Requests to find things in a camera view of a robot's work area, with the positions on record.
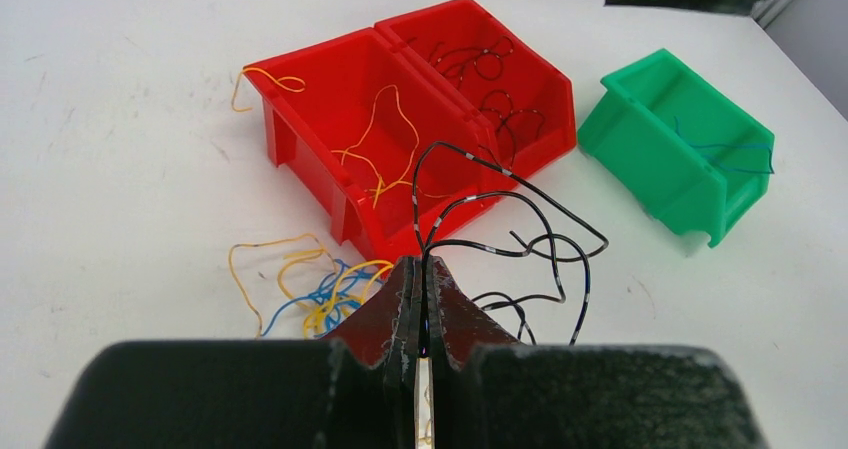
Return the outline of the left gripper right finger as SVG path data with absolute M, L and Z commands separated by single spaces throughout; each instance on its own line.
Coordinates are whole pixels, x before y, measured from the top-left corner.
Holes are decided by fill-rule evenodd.
M 764 448 L 734 372 L 675 345 L 530 345 L 484 314 L 431 257 L 438 448 Z

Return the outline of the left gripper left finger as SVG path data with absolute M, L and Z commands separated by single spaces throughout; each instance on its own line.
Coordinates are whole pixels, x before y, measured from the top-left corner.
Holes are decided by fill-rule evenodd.
M 50 448 L 411 448 L 420 262 L 317 340 L 138 340 L 84 369 Z

